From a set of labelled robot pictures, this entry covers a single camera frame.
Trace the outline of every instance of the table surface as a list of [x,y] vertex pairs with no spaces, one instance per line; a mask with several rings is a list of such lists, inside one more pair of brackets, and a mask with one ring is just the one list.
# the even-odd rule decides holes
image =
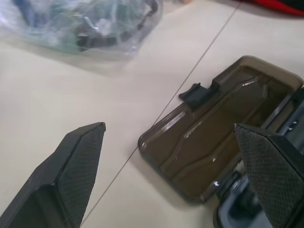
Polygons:
[[142,133],[243,55],[304,76],[304,20],[248,3],[195,0],[166,13],[127,62],[0,42],[0,214],[66,133],[105,122],[82,228],[212,228],[218,202],[186,203],[143,159]]

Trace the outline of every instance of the plastic bag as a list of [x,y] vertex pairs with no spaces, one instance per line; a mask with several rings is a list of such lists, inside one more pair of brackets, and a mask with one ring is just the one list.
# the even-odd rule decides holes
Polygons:
[[136,53],[162,0],[1,0],[0,23],[36,44],[79,53]]
[[191,2],[192,0],[163,0],[164,14],[182,9],[186,4]]

